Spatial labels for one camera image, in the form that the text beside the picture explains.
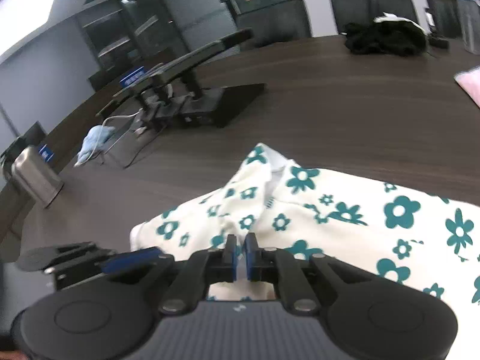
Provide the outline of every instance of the screw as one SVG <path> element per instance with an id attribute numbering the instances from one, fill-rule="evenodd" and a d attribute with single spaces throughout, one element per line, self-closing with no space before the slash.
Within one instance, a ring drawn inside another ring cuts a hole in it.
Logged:
<path id="1" fill-rule="evenodd" d="M 300 312 L 311 312 L 317 308 L 317 305 L 311 299 L 299 299 L 293 304 L 293 308 Z"/>
<path id="2" fill-rule="evenodd" d="M 180 312 L 185 309 L 185 303 L 180 299 L 170 299 L 163 304 L 162 309 L 167 312 Z"/>

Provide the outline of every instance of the teal flower pattern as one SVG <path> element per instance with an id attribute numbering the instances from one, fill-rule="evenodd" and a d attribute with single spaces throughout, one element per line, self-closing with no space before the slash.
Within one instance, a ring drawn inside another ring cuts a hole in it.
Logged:
<path id="1" fill-rule="evenodd" d="M 447 240 L 447 245 L 455 245 L 455 254 L 458 254 L 460 251 L 460 246 L 466 248 L 467 243 L 473 245 L 472 238 L 467 234 L 472 231 L 473 226 L 473 222 L 470 219 L 467 219 L 465 222 L 463 221 L 462 210 L 459 208 L 455 210 L 455 221 L 452 221 L 451 219 L 445 221 L 445 227 L 450 233 L 452 233 Z"/>
<path id="2" fill-rule="evenodd" d="M 203 199 L 200 203 L 198 204 L 205 204 L 207 203 L 207 200 L 210 199 L 213 195 L 207 196 L 205 199 Z"/>
<path id="3" fill-rule="evenodd" d="M 225 194 L 224 199 L 229 198 L 230 196 L 233 196 L 233 195 L 235 195 L 235 189 L 234 188 L 229 188 L 229 190 Z"/>
<path id="4" fill-rule="evenodd" d="M 292 166 L 290 172 L 293 176 L 290 180 L 286 182 L 287 187 L 292 187 L 292 195 L 297 194 L 300 190 L 304 191 L 307 188 L 311 190 L 315 189 L 315 183 L 312 178 L 320 174 L 318 169 L 304 169 L 302 167 Z"/>
<path id="5" fill-rule="evenodd" d="M 210 243 L 212 244 L 213 248 L 217 248 L 220 245 L 225 243 L 225 241 L 226 241 L 225 233 L 226 232 L 227 232 L 226 229 L 221 229 L 220 234 L 212 237 L 212 239 L 210 240 Z"/>
<path id="6" fill-rule="evenodd" d="M 321 204 L 325 204 L 327 207 L 333 203 L 333 195 L 323 195 L 318 201 Z"/>
<path id="7" fill-rule="evenodd" d="M 185 233 L 184 235 L 182 235 L 180 237 L 180 244 L 178 245 L 178 247 L 184 248 L 185 246 L 187 246 L 189 239 L 190 239 L 190 235 L 188 233 Z"/>
<path id="8" fill-rule="evenodd" d="M 157 234 L 159 236 L 164 236 L 163 238 L 165 240 L 169 240 L 173 237 L 173 233 L 178 229 L 179 225 L 179 221 L 164 222 L 162 226 L 157 228 Z"/>
<path id="9" fill-rule="evenodd" d="M 429 295 L 431 295 L 431 293 L 434 292 L 435 297 L 440 299 L 443 293 L 445 292 L 445 288 L 438 287 L 438 283 L 434 283 L 433 286 L 431 286 L 431 288 L 424 288 L 423 292 Z"/>
<path id="10" fill-rule="evenodd" d="M 220 208 L 220 204 L 216 205 L 216 206 L 212 206 L 210 207 L 208 210 L 207 210 L 207 214 L 208 216 L 217 216 L 217 213 L 218 213 L 218 209 Z"/>
<path id="11" fill-rule="evenodd" d="M 336 211 L 333 211 L 330 214 L 328 214 L 330 218 L 333 218 L 342 222 L 353 223 L 354 225 L 368 226 L 365 222 L 360 220 L 360 218 L 362 218 L 363 215 L 357 214 L 357 211 L 360 209 L 360 206 L 358 204 L 348 208 L 344 202 L 340 202 L 335 206 L 335 208 L 337 209 Z"/>
<path id="12" fill-rule="evenodd" d="M 240 192 L 240 199 L 242 200 L 253 199 L 255 197 L 257 189 L 258 189 L 257 187 L 251 187 L 251 188 L 248 188 L 247 190 Z"/>
<path id="13" fill-rule="evenodd" d="M 409 245 L 408 241 L 399 239 L 397 246 L 392 249 L 392 252 L 398 256 L 399 260 L 403 260 L 405 257 L 410 257 L 410 251 L 412 247 Z"/>
<path id="14" fill-rule="evenodd" d="M 263 164 L 266 164 L 267 163 L 267 159 L 263 156 L 263 153 L 265 151 L 263 150 L 263 147 L 261 147 L 260 145 L 256 146 L 251 152 L 250 154 L 248 155 L 246 161 L 247 161 L 247 165 L 254 162 L 254 161 L 258 161 L 258 162 L 261 162 Z"/>
<path id="15" fill-rule="evenodd" d="M 165 212 L 162 213 L 162 218 L 163 219 L 167 219 L 169 217 L 169 215 L 174 212 L 175 210 L 177 209 L 177 207 L 174 207 L 174 208 L 171 208 L 170 210 L 167 210 Z"/>
<path id="16" fill-rule="evenodd" d="M 473 286 L 477 289 L 477 292 L 475 292 L 472 298 L 472 303 L 475 303 L 480 300 L 480 276 L 475 279 Z"/>
<path id="17" fill-rule="evenodd" d="M 272 226 L 275 231 L 285 231 L 288 224 L 291 222 L 285 214 L 278 214 L 278 216 L 273 220 Z"/>
<path id="18" fill-rule="evenodd" d="M 240 229 L 250 230 L 251 227 L 253 226 L 254 222 L 255 222 L 255 217 L 253 215 L 248 215 L 248 216 L 242 218 L 241 221 L 239 222 Z"/>
<path id="19" fill-rule="evenodd" d="M 385 186 L 385 192 L 390 192 L 390 191 L 395 191 L 397 189 L 397 186 L 391 183 L 383 183 Z"/>
<path id="20" fill-rule="evenodd" d="M 410 277 L 410 268 L 406 266 L 397 267 L 391 259 L 381 259 L 377 262 L 378 276 L 384 278 L 388 272 L 397 272 L 397 283 L 402 284 Z"/>
<path id="21" fill-rule="evenodd" d="M 317 247 L 308 249 L 308 243 L 303 239 L 299 239 L 291 247 L 286 247 L 285 250 L 293 254 L 295 258 L 300 257 L 297 256 L 298 254 L 300 254 L 305 260 L 308 260 L 310 256 L 314 253 L 323 253 L 323 250 Z"/>
<path id="22" fill-rule="evenodd" d="M 397 196 L 393 203 L 388 203 L 383 208 L 385 226 L 389 229 L 393 229 L 395 226 L 409 229 L 413 226 L 413 214 L 419 209 L 419 202 L 410 200 L 406 196 Z"/>
<path id="23" fill-rule="evenodd" d="M 315 204 L 304 204 L 303 206 L 315 212 L 315 215 L 313 216 L 313 218 L 319 225 L 328 222 L 328 217 L 326 216 L 322 218 L 320 215 L 320 211 Z"/>
<path id="24" fill-rule="evenodd" d="M 449 200 L 449 199 L 447 199 L 447 198 L 442 198 L 441 196 L 438 196 L 438 195 L 433 195 L 433 193 L 427 193 L 427 195 L 433 196 L 433 197 L 438 197 L 438 198 L 440 198 L 445 204 L 450 203 L 450 200 Z"/>

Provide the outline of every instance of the pink object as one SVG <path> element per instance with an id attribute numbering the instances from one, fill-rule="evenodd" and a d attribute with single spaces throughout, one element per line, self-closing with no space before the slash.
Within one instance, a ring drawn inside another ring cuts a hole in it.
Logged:
<path id="1" fill-rule="evenodd" d="M 480 107 L 480 66 L 458 73 L 454 78 L 475 104 Z"/>

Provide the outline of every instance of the dark wood table surface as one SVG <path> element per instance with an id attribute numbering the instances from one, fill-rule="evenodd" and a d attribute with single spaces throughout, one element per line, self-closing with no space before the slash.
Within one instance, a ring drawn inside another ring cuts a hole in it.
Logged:
<path id="1" fill-rule="evenodd" d="M 453 78 L 480 57 L 460 42 L 431 54 L 351 55 L 333 36 L 201 66 L 203 86 L 267 90 L 223 129 L 167 130 L 126 170 L 70 164 L 56 200 L 25 219 L 22 250 L 92 240 L 126 251 L 133 226 L 224 185 L 258 142 L 304 167 L 480 205 L 480 110 Z"/>

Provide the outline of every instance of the white cable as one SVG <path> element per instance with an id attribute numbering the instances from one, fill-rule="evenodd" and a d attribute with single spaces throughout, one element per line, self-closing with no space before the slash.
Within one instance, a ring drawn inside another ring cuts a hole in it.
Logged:
<path id="1" fill-rule="evenodd" d="M 78 165 L 75 164 L 75 166 L 80 166 L 80 165 L 88 162 L 88 160 L 89 160 L 90 158 L 92 158 L 92 155 L 95 153 L 95 150 L 97 149 L 98 141 L 100 141 L 100 134 L 102 133 L 102 129 L 104 128 L 105 123 L 106 123 L 108 120 L 110 120 L 110 119 L 115 119 L 115 118 L 117 118 L 117 119 L 128 119 L 129 117 L 135 117 L 135 116 L 137 116 L 138 114 L 140 114 L 141 111 L 142 111 L 142 109 L 140 108 L 140 110 L 139 110 L 137 113 L 132 114 L 132 115 L 114 115 L 114 116 L 109 116 L 108 118 L 106 118 L 106 119 L 103 121 L 103 123 L 102 123 L 102 127 L 101 127 L 100 130 L 98 131 L 97 141 L 95 142 L 95 146 L 93 147 L 92 152 L 90 153 L 90 155 L 88 156 L 88 158 L 87 158 L 85 161 L 79 163 Z"/>

